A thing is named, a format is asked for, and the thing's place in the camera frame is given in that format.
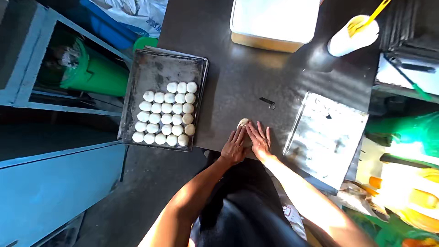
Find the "forearm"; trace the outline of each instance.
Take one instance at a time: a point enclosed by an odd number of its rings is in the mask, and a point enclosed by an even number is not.
[[[276,157],[268,156],[263,164],[282,184],[299,213],[322,228],[341,247],[375,246],[375,243],[335,204]]]
[[[168,202],[139,247],[187,246],[191,225],[214,186],[232,164],[219,158],[187,182]]]

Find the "floor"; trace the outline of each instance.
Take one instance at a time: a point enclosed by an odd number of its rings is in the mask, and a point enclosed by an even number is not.
[[[200,148],[129,147],[123,181],[86,211],[74,246],[136,247],[175,192],[205,165]]]

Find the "white plastic container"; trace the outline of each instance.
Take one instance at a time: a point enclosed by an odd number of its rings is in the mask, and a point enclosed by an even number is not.
[[[349,22],[338,31],[334,37],[328,42],[328,52],[335,56],[341,57],[362,47],[369,46],[375,42],[378,38],[380,28],[378,23],[374,20],[361,32],[349,37],[348,26],[351,22],[363,22],[366,23],[369,19],[368,15],[357,15],[350,19]]]
[[[232,41],[295,52],[314,37],[320,0],[234,0]]]

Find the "cup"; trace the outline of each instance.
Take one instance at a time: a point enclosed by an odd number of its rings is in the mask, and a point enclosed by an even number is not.
[[[349,22],[329,40],[327,46],[328,52],[335,57],[341,57],[374,43],[380,31],[378,23],[375,20],[362,31],[349,37],[348,26],[350,24],[366,23],[368,19],[368,15],[357,15],[350,19]]]

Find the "metal baking tray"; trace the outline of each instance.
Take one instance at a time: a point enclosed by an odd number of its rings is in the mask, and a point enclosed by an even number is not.
[[[183,54],[175,51],[168,51],[154,47],[145,47],[146,50],[136,50],[134,53],[133,65],[131,67],[125,101],[123,104],[122,117],[119,125],[118,140],[128,145],[139,145],[152,148],[170,149],[178,151],[191,151],[194,137],[189,136],[187,146],[159,145],[157,143],[146,144],[145,142],[135,143],[132,135],[136,131],[135,123],[138,121],[136,115],[140,112],[139,104],[144,100],[145,91],[166,93],[166,86],[170,82],[195,82],[198,90],[195,93],[197,99],[194,103],[193,124],[197,129],[199,110],[204,91],[204,84],[207,76],[209,62],[206,58]],[[163,124],[160,122],[160,133]]]

